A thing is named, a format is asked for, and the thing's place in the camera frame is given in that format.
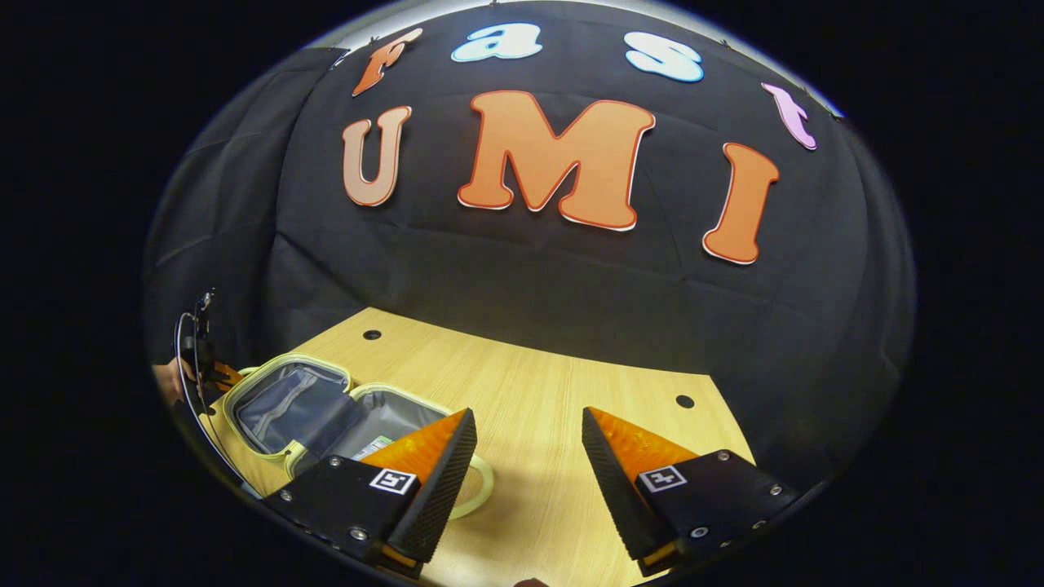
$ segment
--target label in bag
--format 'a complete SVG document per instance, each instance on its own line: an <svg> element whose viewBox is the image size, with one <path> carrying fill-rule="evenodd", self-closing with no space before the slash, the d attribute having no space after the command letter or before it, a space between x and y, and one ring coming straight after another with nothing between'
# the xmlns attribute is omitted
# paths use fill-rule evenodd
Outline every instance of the label in bag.
<svg viewBox="0 0 1044 587"><path fill-rule="evenodd" d="M374 452L377 452L378 450L380 450L380 449L384 448L385 446L392 444L393 442L395 442L395 441L392 440L392 439L389 439L389 438L387 438L387 437L385 437L385 436L383 436L383 435L379 436L376 439L374 439L374 442L367 444L366 448L363 448L362 450L356 452L355 456L352 457L352 461L361 461L361 460L365 459L366 456L373 454Z"/></svg>

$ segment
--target open insulated bag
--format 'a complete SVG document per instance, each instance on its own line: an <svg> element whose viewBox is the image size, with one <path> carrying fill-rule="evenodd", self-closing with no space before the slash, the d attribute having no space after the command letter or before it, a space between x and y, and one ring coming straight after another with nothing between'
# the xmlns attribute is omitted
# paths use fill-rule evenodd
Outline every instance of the open insulated bag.
<svg viewBox="0 0 1044 587"><path fill-rule="evenodd" d="M474 454L471 409L450 414L385 383L353 390L348 369L301 353L237 372L214 359L208 341L213 298L175 329L185 400L213 449L244 489L306 533L418 578L446 522L493 488ZM469 466L482 488L454 507Z"/></svg>

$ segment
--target table surface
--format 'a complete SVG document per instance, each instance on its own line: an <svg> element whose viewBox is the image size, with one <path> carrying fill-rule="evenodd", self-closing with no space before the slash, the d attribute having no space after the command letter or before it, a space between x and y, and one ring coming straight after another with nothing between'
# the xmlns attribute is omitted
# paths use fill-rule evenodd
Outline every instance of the table surface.
<svg viewBox="0 0 1044 587"><path fill-rule="evenodd" d="M378 330L376 339L363 337ZM446 525L421 584L630 586L642 578L613 525L580 442L594 406L697 454L728 448L754 463L735 418L706 375L639 369L508 345L374 308L293 352L475 414L475 452L496 484L478 510ZM675 398L692 398L691 408ZM469 470L458 502L478 486Z"/></svg>

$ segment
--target black fabric backdrop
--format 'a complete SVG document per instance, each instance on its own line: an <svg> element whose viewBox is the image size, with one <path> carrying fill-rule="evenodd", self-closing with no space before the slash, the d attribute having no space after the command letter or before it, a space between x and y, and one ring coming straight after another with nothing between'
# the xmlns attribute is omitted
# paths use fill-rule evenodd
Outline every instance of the black fabric backdrop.
<svg viewBox="0 0 1044 587"><path fill-rule="evenodd" d="M865 447L821 497L696 584L802 573L1028 585L1033 570L1041 583L1039 290L1026 286L1041 210L1024 140L1038 34L1005 6L693 6L793 68L864 134L896 181L920 294L909 368ZM5 584L372 584L199 467L152 393L136 303L159 194L198 131L362 8L14 7L7 356L19 369L5 430L18 442Z"/></svg>
<svg viewBox="0 0 1044 587"><path fill-rule="evenodd" d="M455 63L467 36L541 27L539 53ZM372 48L301 51L236 97L199 135L161 202L145 256L149 354L170 358L176 315L218 289L212 331L234 366L260 365L367 306L512 344L650 369L710 374L755 457L807 490L876 425L912 336L908 239L884 171L847 122L779 74L670 23L582 3L479 7L420 23L383 79L352 98ZM623 57L651 32L703 57L683 84ZM785 88L818 143L801 146L760 84ZM478 140L483 92L532 93L563 132L598 99L657 117L637 158L635 229L577 226L456 201ZM409 105L395 192L377 208L345 193L341 132ZM377 168L379 130L363 168ZM726 142L780 169L760 258L709 256L728 191ZM559 194L568 192L567 180ZM514 178L507 185L518 193Z"/></svg>

